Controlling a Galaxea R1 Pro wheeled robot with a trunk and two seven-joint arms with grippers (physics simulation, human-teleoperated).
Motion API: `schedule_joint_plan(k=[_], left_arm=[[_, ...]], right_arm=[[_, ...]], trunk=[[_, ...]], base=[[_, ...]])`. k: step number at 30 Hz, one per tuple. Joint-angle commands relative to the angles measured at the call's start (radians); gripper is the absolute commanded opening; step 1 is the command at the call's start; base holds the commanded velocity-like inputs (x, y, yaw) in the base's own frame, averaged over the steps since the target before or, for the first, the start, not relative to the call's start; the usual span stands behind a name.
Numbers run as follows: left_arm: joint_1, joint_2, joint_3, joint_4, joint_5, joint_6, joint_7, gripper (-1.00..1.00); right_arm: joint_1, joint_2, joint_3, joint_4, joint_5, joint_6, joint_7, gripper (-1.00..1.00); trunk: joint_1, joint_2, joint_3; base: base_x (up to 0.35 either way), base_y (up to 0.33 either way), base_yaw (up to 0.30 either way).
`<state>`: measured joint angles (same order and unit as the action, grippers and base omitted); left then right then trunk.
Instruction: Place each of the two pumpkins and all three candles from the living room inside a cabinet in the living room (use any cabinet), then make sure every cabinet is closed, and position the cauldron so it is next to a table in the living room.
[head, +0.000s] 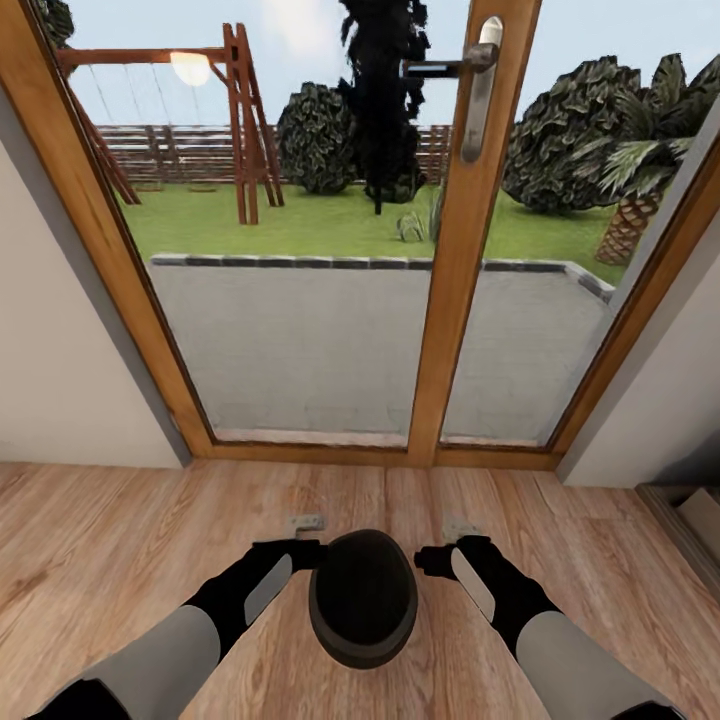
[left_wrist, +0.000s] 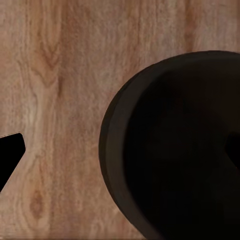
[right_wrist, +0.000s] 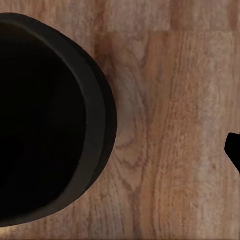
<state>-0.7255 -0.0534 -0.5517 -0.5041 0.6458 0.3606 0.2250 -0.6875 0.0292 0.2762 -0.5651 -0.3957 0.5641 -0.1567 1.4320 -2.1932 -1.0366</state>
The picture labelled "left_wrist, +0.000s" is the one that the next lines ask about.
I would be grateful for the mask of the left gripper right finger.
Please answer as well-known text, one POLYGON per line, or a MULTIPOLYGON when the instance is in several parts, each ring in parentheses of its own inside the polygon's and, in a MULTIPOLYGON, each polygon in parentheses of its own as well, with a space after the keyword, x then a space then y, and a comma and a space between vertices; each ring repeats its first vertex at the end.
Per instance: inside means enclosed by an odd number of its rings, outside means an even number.
POLYGON ((240 173, 240 135, 230 132, 225 142, 225 153, 240 173))

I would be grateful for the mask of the cauldron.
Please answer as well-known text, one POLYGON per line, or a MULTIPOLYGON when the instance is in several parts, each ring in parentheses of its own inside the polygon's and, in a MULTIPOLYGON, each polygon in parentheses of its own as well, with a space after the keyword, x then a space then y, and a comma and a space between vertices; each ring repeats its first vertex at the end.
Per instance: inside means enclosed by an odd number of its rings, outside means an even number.
POLYGON ((163 59, 114 96, 98 141, 112 199, 147 240, 240 240, 240 53, 163 59))

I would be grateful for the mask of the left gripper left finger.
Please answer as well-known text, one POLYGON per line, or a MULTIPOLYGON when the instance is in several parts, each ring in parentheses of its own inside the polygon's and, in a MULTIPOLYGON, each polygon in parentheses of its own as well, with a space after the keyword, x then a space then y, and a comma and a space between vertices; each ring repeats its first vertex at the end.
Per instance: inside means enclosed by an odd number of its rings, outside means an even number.
POLYGON ((21 133, 0 138, 0 192, 25 152, 25 142, 21 133))

